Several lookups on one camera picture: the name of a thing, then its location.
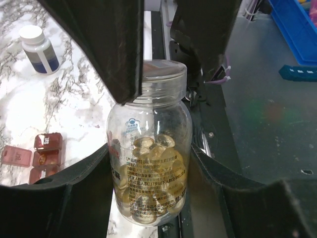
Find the marble surface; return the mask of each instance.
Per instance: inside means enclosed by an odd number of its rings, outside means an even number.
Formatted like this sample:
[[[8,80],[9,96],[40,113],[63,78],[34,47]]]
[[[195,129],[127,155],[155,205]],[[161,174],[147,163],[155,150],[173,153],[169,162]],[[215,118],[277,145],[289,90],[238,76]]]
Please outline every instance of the marble surface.
[[[152,58],[151,13],[145,13],[145,59]],[[22,50],[18,31],[38,25],[61,63],[49,76],[35,72]],[[114,100],[76,43],[35,0],[0,0],[0,152],[5,145],[34,151],[40,133],[60,132],[66,168],[106,143],[107,116]],[[0,163],[0,184],[27,183],[29,168]],[[155,238],[157,228],[125,220],[111,206],[108,238]]]

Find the gray surface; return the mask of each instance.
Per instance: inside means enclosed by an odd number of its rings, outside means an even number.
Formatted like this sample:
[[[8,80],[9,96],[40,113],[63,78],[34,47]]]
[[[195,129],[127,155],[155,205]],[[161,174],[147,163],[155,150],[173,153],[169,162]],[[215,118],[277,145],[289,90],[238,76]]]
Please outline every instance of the gray surface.
[[[243,175],[263,183],[316,178],[317,83],[281,78],[283,65],[298,64],[270,16],[247,25],[238,18],[234,26],[232,80],[223,86]]]

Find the clear bottle lid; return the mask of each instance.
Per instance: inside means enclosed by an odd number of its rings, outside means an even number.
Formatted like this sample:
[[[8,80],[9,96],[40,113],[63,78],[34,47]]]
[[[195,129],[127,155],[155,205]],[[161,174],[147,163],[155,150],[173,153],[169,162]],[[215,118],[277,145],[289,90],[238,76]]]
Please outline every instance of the clear bottle lid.
[[[40,44],[45,40],[43,30],[39,26],[23,26],[19,31],[19,35],[23,42],[30,45]]]
[[[186,95],[186,65],[164,59],[143,63],[142,95],[133,104],[163,106],[176,103]]]

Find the pill bottle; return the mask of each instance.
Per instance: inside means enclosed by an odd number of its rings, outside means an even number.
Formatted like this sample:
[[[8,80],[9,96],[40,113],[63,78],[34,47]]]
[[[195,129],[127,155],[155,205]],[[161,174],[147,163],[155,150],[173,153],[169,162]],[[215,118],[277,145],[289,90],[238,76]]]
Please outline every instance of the pill bottle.
[[[159,226],[185,203],[192,120],[184,103],[187,68],[144,61],[142,95],[108,116],[107,138],[116,203],[141,226]]]
[[[59,62],[43,30],[39,26],[27,25],[20,29],[19,34],[22,48],[35,71],[46,75],[55,73],[59,68]]]

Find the white bottle cap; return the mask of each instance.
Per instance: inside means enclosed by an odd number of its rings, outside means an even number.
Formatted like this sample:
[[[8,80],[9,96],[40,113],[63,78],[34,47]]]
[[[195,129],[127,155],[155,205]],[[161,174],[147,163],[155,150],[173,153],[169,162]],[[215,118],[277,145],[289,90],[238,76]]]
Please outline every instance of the white bottle cap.
[[[19,35],[23,42],[30,45],[41,43],[45,39],[42,29],[33,25],[23,26]]]

